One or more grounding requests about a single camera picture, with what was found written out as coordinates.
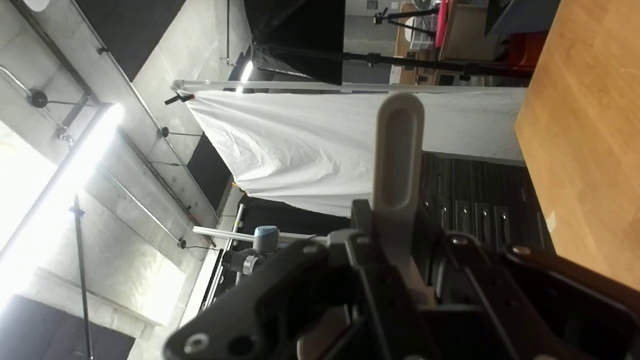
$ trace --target metal rod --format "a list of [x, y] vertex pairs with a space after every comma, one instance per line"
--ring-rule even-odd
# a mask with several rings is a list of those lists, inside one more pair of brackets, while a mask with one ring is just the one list
[[90, 120], [90, 124], [86, 126], [86, 130], [82, 133], [81, 140], [76, 142], [76, 146], [71, 150], [71, 154], [64, 156], [64, 161], [61, 162], [59, 170], [54, 172], [54, 176], [47, 183], [44, 190], [41, 193], [41, 197], [37, 199], [37, 203], [28, 208], [27, 217], [21, 220], [21, 224], [14, 229], [12, 236], [6, 240], [5, 249], [0, 251], [0, 262], [3, 258], [8, 255], [8, 251], [12, 249], [12, 245], [17, 242], [19, 235], [28, 227], [28, 222], [33, 220], [33, 217], [39, 213], [39, 208], [43, 206], [43, 203], [47, 200], [47, 197], [54, 190], [54, 187], [59, 185], [61, 176], [66, 172], [68, 164], [72, 162], [72, 153], [79, 153], [79, 145], [85, 142], [86, 135], [92, 133], [92, 128], [96, 126], [98, 118], [105, 114], [105, 108], [100, 108], [94, 118]]
[[241, 206], [239, 206], [233, 232], [239, 232], [239, 229], [241, 229], [241, 224], [242, 224], [242, 217], [244, 217], [244, 203], [241, 203]]
[[228, 90], [228, 88], [260, 88], [260, 90], [327, 90], [327, 92], [430, 92], [430, 94], [448, 94], [460, 92], [457, 87], [410, 87], [410, 84], [327, 84], [327, 82], [205, 82], [205, 80], [176, 80], [175, 90], [179, 92], [198, 92], [198, 90]]
[[86, 269], [85, 269], [85, 245], [82, 245], [82, 208], [79, 194], [74, 197], [74, 227], [76, 227], [76, 246], [79, 246], [79, 270], [81, 270], [81, 294], [82, 294], [82, 316], [85, 316], [85, 345], [86, 345], [86, 358], [94, 360], [94, 342], [92, 342], [92, 329], [89, 321], [89, 298], [86, 298]]
[[438, 12], [440, 12], [440, 8], [417, 11], [417, 12], [388, 12], [388, 14], [381, 14], [381, 19], [383, 21], [396, 21], [396, 19], [413, 19], [413, 16], [433, 16]]
[[14, 84], [25, 92], [25, 96], [33, 96], [33, 90], [28, 90], [5, 64], [0, 64], [0, 72], [3, 72], [10, 82], [14, 82]]
[[107, 179], [111, 179], [150, 220], [155, 220], [176, 245], [181, 239], [176, 239], [140, 200], [135, 193], [130, 193], [116, 176], [103, 172]]
[[121, 133], [122, 140], [127, 146], [136, 154], [136, 158], [147, 167], [147, 170], [158, 180], [158, 185], [167, 190], [167, 194], [175, 200], [175, 204], [184, 213], [184, 217], [193, 224], [200, 224], [190, 213], [188, 206], [181, 200], [181, 197], [175, 193], [175, 188], [163, 179], [163, 175], [157, 170], [157, 167], [144, 156], [144, 153], [135, 145], [135, 140], [127, 135]]
[[[82, 8], [79, 7], [79, 2], [76, 2], [76, 0], [71, 0], [71, 5], [76, 8], [76, 12], [79, 12], [79, 16], [85, 21], [86, 29], [94, 34], [96, 43], [98, 43], [103, 48], [107, 48], [107, 44], [103, 43], [100, 34], [98, 34], [96, 29], [89, 23], [89, 19], [85, 16], [85, 12], [82, 12]], [[128, 77], [124, 74], [124, 70], [122, 70], [121, 64], [116, 63], [116, 59], [114, 59], [111, 53], [105, 53], [105, 55], [107, 55], [109, 61], [114, 64], [114, 69], [121, 72], [121, 77], [122, 77], [124, 84], [128, 87], [128, 90], [136, 96], [139, 105], [140, 105], [142, 110], [147, 112], [147, 118], [153, 122], [153, 126], [155, 126], [157, 130], [160, 130], [163, 126], [157, 122], [155, 114], [150, 112], [150, 108], [147, 106], [147, 102], [142, 101], [142, 96], [140, 96], [140, 92], [135, 88], [135, 84], [128, 80]], [[181, 197], [172, 190], [172, 187], [165, 180], [165, 176], [155, 169], [153, 162], [147, 161], [144, 153], [142, 153], [139, 146], [135, 146], [135, 142], [130, 140], [130, 137], [127, 137], [127, 142], [136, 150], [139, 158], [147, 164], [147, 169], [155, 175], [155, 179], [163, 185], [163, 188], [175, 199], [175, 203], [181, 204], [181, 208], [184, 210], [184, 214], [186, 214], [194, 224], [198, 224], [198, 220], [197, 220], [190, 213], [186, 213], [186, 206], [183, 204]], [[172, 153], [172, 156], [176, 158], [176, 162], [179, 162], [183, 169], [186, 169], [186, 164], [181, 161], [176, 148], [175, 148], [167, 139], [163, 139], [163, 142], [169, 146], [169, 150]], [[194, 185], [198, 185], [193, 172], [186, 170], [184, 175], [186, 175]]]
[[308, 59], [319, 59], [328, 63], [358, 61], [368, 64], [413, 67], [413, 69], [507, 77], [507, 79], [532, 79], [532, 72], [509, 70], [509, 69], [472, 64], [472, 63], [467, 63], [467, 64], [465, 63], [430, 63], [430, 61], [395, 59], [395, 57], [381, 57], [381, 55], [352, 55], [352, 53], [334, 55], [334, 53], [319, 53], [319, 51], [305, 51], [305, 48], [293, 48], [293, 47], [257, 47], [257, 51], [263, 51], [267, 55], [298, 55], [298, 57], [308, 57]]
[[233, 64], [233, 0], [227, 0], [227, 43], [225, 43], [225, 61]]
[[64, 53], [56, 47], [56, 43], [47, 34], [47, 30], [41, 27], [33, 11], [23, 0], [12, 0], [17, 11], [23, 14], [23, 19], [30, 24], [30, 29], [41, 37], [41, 40], [47, 44], [50, 53], [61, 61], [61, 64], [71, 72], [71, 77], [81, 84], [81, 88], [100, 105], [96, 92], [85, 82], [76, 67], [64, 57]]
[[[23, 14], [23, 19], [33, 27], [33, 30], [41, 37], [41, 40], [50, 48], [50, 53], [54, 53], [54, 57], [62, 63], [62, 67], [72, 74], [72, 79], [81, 84], [81, 88], [90, 96], [92, 102], [103, 105], [100, 98], [96, 96], [96, 92], [85, 82], [85, 79], [81, 77], [81, 72], [76, 70], [76, 67], [64, 57], [64, 53], [56, 47], [56, 43], [47, 34], [47, 30], [39, 24], [39, 21], [35, 19], [35, 14], [27, 8], [27, 5], [23, 0], [12, 0], [12, 5], [17, 7], [17, 11]], [[92, 30], [96, 43], [103, 44], [103, 38], [96, 34], [94, 27], [86, 21], [85, 12], [81, 11], [81, 7], [72, 0], [72, 7], [76, 8], [79, 16], [85, 21], [85, 24]], [[142, 105], [144, 112], [148, 114], [148, 118], [155, 122], [155, 126], [158, 128], [155, 117], [150, 114], [148, 106], [142, 102], [140, 94], [132, 88], [132, 84], [128, 82], [127, 74], [122, 72], [122, 69], [118, 67], [118, 63], [111, 57], [111, 61], [114, 63], [116, 70], [121, 70], [121, 74], [124, 77], [124, 82], [130, 87], [130, 90], [135, 92], [135, 96], [139, 98], [139, 102]], [[194, 217], [186, 213], [186, 206], [183, 204], [183, 200], [179, 199], [179, 194], [170, 188], [170, 185], [163, 179], [163, 175], [147, 161], [147, 156], [142, 154], [142, 150], [130, 140], [130, 137], [124, 137], [128, 146], [139, 154], [139, 158], [144, 162], [144, 167], [153, 172], [153, 176], [160, 183], [160, 187], [170, 194], [170, 199], [179, 204], [179, 208], [184, 210], [184, 214], [194, 222]]]
[[[228, 230], [205, 229], [205, 227], [194, 227], [194, 235], [241, 240], [241, 242], [254, 242], [257, 240], [252, 235], [228, 232]], [[317, 242], [328, 245], [328, 236], [298, 235], [298, 232], [280, 232], [280, 242], [279, 245], [293, 245], [296, 240], [317, 240]]]
[[66, 102], [66, 101], [48, 101], [48, 105], [66, 105], [66, 106], [76, 106], [79, 102]]
[[388, 24], [395, 24], [398, 29], [408, 29], [408, 30], [414, 30], [414, 33], [422, 33], [422, 34], [429, 34], [430, 38], [437, 38], [437, 33], [427, 30], [427, 29], [408, 27], [408, 24], [396, 23], [396, 21], [388, 21]]
[[68, 128], [74, 124], [74, 120], [79, 118], [79, 114], [82, 112], [86, 102], [89, 102], [89, 94], [82, 92], [81, 102], [74, 105], [74, 108], [64, 117], [62, 124], [56, 128], [56, 139], [61, 139], [61, 137], [64, 137], [68, 133]]

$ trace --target wooden surface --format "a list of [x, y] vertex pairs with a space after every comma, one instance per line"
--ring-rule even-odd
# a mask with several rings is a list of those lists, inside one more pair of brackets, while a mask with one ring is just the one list
[[563, 0], [517, 124], [559, 255], [636, 291], [638, 14], [638, 0]]

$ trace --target white curtain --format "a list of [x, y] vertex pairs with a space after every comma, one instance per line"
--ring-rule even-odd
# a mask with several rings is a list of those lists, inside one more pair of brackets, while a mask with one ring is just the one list
[[[514, 120], [525, 90], [417, 94], [425, 150], [522, 161]], [[188, 102], [202, 130], [254, 199], [349, 217], [372, 188], [372, 124], [387, 94], [234, 94], [200, 90]]]

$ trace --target metal pole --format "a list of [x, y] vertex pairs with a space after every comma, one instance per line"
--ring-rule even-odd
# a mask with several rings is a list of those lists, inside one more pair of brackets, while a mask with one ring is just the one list
[[107, 179], [111, 179], [150, 220], [155, 220], [176, 245], [181, 245], [181, 239], [176, 239], [140, 200], [136, 194], [132, 194], [116, 176], [103, 172]]
[[[144, 102], [144, 98], [140, 96], [140, 92], [136, 90], [136, 87], [128, 80], [127, 72], [122, 70], [122, 67], [118, 64], [118, 61], [114, 59], [114, 55], [109, 53], [109, 47], [105, 44], [105, 40], [103, 40], [100, 34], [96, 33], [96, 29], [90, 24], [90, 21], [89, 21], [86, 14], [82, 12], [81, 5], [79, 5], [76, 0], [71, 0], [71, 5], [76, 8], [79, 16], [81, 16], [82, 23], [86, 24], [86, 29], [92, 33], [92, 37], [96, 38], [96, 43], [98, 43], [103, 48], [107, 48], [107, 53], [103, 53], [103, 57], [107, 57], [107, 59], [114, 64], [114, 69], [116, 69], [118, 74], [122, 77], [127, 88], [132, 92], [132, 96], [135, 96], [135, 98], [139, 101], [139, 105], [142, 106], [142, 110], [144, 110], [147, 118], [150, 120], [150, 124], [153, 124], [157, 130], [160, 130], [163, 126], [158, 124], [157, 117], [155, 117], [153, 110], [147, 106], [147, 102]], [[127, 139], [128, 146], [132, 146], [132, 148], [136, 150], [139, 158], [148, 167], [148, 170], [155, 175], [155, 179], [163, 185], [163, 188], [179, 203], [179, 206], [183, 208], [183, 213], [184, 213], [194, 224], [198, 224], [197, 219], [194, 219], [194, 217], [186, 210], [186, 206], [183, 204], [181, 197], [176, 197], [176, 193], [172, 190], [172, 187], [165, 180], [165, 176], [153, 167], [153, 162], [144, 161], [144, 158], [148, 158], [148, 156], [142, 154], [142, 153], [139, 153], [140, 148], [135, 146], [135, 142], [132, 142], [130, 137], [124, 137], [124, 139]], [[160, 139], [160, 140], [167, 145], [167, 148], [169, 148], [170, 154], [176, 158], [176, 162], [179, 162], [183, 169], [186, 169], [186, 164], [184, 164], [183, 158], [179, 156], [179, 153], [176, 153], [176, 148], [172, 146], [172, 142], [169, 142], [167, 139]], [[194, 185], [198, 185], [197, 179], [194, 179], [194, 175], [193, 175], [188, 169], [186, 169], [184, 175], [186, 175]]]
[[33, 90], [28, 90], [5, 64], [0, 64], [0, 72], [14, 84], [19, 87], [25, 96], [33, 96]]
[[425, 29], [417, 29], [417, 27], [408, 27], [405, 23], [388, 21], [388, 24], [395, 24], [398, 29], [408, 29], [408, 30], [414, 30], [414, 33], [422, 33], [422, 34], [427, 34], [430, 38], [437, 38], [437, 33], [430, 33], [430, 30], [425, 30]]
[[507, 79], [532, 79], [532, 72], [525, 70], [509, 70], [501, 67], [487, 67], [487, 64], [472, 64], [472, 63], [430, 63], [430, 61], [414, 61], [414, 59], [395, 59], [395, 57], [381, 57], [381, 55], [352, 55], [352, 53], [319, 53], [319, 51], [305, 51], [305, 48], [291, 48], [291, 47], [257, 47], [267, 55], [301, 55], [308, 59], [321, 59], [328, 63], [345, 63], [345, 61], [358, 61], [368, 64], [393, 64], [393, 67], [414, 67], [414, 69], [433, 69], [433, 70], [450, 70], [450, 72], [467, 72], [467, 74], [487, 74], [487, 77], [507, 77]]
[[244, 87], [257, 90], [317, 90], [317, 92], [430, 92], [430, 94], [450, 94], [460, 92], [459, 87], [414, 87], [414, 84], [327, 84], [327, 82], [206, 82], [206, 80], [176, 80], [176, 92], [198, 92], [198, 90], [233, 90]]
[[239, 206], [239, 214], [237, 214], [233, 232], [239, 232], [241, 222], [242, 222], [242, 214], [244, 214], [244, 203], [241, 203], [241, 206]]
[[227, 0], [227, 38], [225, 38], [225, 64], [233, 64], [233, 0]]
[[[76, 67], [64, 57], [64, 53], [59, 48], [59, 44], [47, 34], [47, 30], [41, 27], [41, 23], [35, 19], [33, 11], [27, 8], [27, 5], [23, 0], [12, 0], [12, 5], [17, 7], [17, 11], [23, 14], [23, 19], [30, 24], [30, 29], [41, 37], [41, 40], [48, 47], [48, 51], [61, 61], [61, 64], [71, 72], [71, 77], [79, 82], [79, 87], [86, 92], [86, 96], [105, 106], [105, 102], [100, 102], [100, 98], [96, 96], [96, 92], [89, 87], [89, 82], [82, 79], [82, 74], [76, 70]], [[81, 11], [81, 7], [76, 5], [76, 0], [71, 2], [79, 16], [82, 19], [82, 23], [89, 27], [89, 30], [94, 34], [96, 43], [105, 47], [103, 38], [98, 37], [98, 33], [92, 29], [92, 24], [89, 23], [89, 19], [85, 16], [85, 12]], [[136, 88], [128, 82], [127, 74], [122, 72], [122, 69], [118, 67], [118, 63], [114, 61], [113, 55], [109, 55], [109, 59], [113, 61], [114, 69], [124, 77], [124, 84], [132, 90], [132, 94], [136, 96], [136, 101], [140, 102], [140, 106], [144, 108], [147, 117], [150, 118], [150, 122], [158, 128], [157, 118], [153, 117], [153, 112], [148, 110], [147, 102], [140, 98], [140, 94], [136, 92]], [[147, 158], [147, 154], [135, 145], [135, 140], [127, 135], [121, 133], [122, 139], [127, 140], [127, 145], [136, 153], [139, 161], [144, 162], [147, 170], [150, 170], [150, 175], [158, 180], [158, 185], [170, 194], [170, 199], [176, 203], [176, 206], [194, 222], [197, 219], [186, 210], [184, 203], [181, 200], [181, 197], [175, 193], [175, 188], [165, 180], [165, 176], [155, 169], [155, 164]], [[176, 150], [172, 148], [170, 142], [167, 142], [167, 146], [170, 148], [170, 153], [175, 154], [175, 158], [179, 161], [179, 164], [183, 169], [186, 169], [181, 161], [181, 156], [176, 154]]]
[[[105, 114], [105, 108], [100, 108], [94, 118], [90, 120], [90, 124], [85, 128], [81, 142], [85, 142], [86, 135], [92, 133], [92, 128], [96, 126], [96, 122], [100, 120], [100, 117]], [[14, 229], [12, 236], [6, 240], [5, 249], [0, 251], [0, 262], [3, 258], [8, 255], [8, 249], [17, 242], [19, 235], [28, 227], [28, 222], [33, 220], [33, 217], [37, 214], [37, 210], [43, 206], [43, 203], [47, 200], [47, 197], [54, 190], [54, 187], [59, 185], [59, 180], [62, 179], [62, 175], [66, 172], [68, 164], [72, 162], [72, 154], [66, 154], [64, 161], [61, 162], [59, 170], [54, 172], [54, 176], [47, 183], [47, 187], [43, 188], [41, 197], [37, 199], [37, 203], [28, 208], [28, 213], [25, 214], [25, 219], [21, 220], [21, 224]]]
[[86, 345], [86, 358], [94, 360], [94, 342], [90, 335], [90, 321], [89, 321], [89, 301], [86, 301], [86, 272], [85, 272], [85, 246], [82, 246], [82, 208], [79, 194], [74, 197], [74, 227], [76, 227], [76, 246], [79, 246], [79, 270], [81, 270], [81, 294], [82, 294], [82, 316], [85, 316], [85, 345]]

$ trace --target black machine part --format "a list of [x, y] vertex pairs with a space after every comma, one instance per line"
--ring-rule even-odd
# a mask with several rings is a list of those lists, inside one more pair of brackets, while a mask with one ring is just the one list
[[434, 236], [438, 305], [419, 309], [376, 236], [334, 239], [343, 242], [305, 240], [271, 257], [170, 336], [165, 358], [296, 358], [294, 345], [337, 306], [350, 326], [327, 360], [640, 358], [638, 292], [559, 257], [498, 257], [467, 235]]

